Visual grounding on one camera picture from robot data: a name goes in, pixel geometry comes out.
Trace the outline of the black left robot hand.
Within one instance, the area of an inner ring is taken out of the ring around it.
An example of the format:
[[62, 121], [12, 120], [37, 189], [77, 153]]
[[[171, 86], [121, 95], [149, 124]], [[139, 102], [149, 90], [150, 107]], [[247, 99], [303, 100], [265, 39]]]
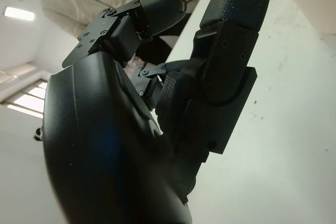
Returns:
[[188, 60], [124, 68], [186, 0], [105, 9], [48, 81], [45, 163], [69, 223], [191, 223], [188, 194], [222, 154], [257, 78], [248, 60], [269, 0], [211, 0]]

